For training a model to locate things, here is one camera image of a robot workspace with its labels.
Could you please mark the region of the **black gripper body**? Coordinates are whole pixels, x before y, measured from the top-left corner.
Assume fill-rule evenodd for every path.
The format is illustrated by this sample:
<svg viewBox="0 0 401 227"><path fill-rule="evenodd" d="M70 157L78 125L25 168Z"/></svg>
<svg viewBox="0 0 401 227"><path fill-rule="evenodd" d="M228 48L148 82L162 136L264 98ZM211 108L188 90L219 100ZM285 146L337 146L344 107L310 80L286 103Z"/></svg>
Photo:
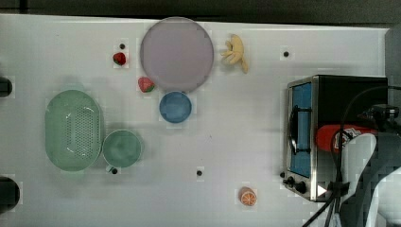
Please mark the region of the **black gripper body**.
<svg viewBox="0 0 401 227"><path fill-rule="evenodd" d="M362 112L358 117L374 122L380 132L400 134L400 125L395 121L400 109L389 104L376 104Z"/></svg>

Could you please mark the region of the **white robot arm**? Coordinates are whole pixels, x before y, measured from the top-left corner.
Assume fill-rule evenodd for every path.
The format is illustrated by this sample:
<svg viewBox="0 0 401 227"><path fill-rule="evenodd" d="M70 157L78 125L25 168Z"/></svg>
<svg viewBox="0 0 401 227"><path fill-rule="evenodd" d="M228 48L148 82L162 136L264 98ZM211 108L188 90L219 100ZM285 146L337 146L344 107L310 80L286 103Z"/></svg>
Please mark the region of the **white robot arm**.
<svg viewBox="0 0 401 227"><path fill-rule="evenodd" d="M355 191L340 206L342 227L367 227L380 181L400 168L400 127L394 121L399 109L387 104L372 106L364 114L378 126L375 148L357 178Z"/></svg>

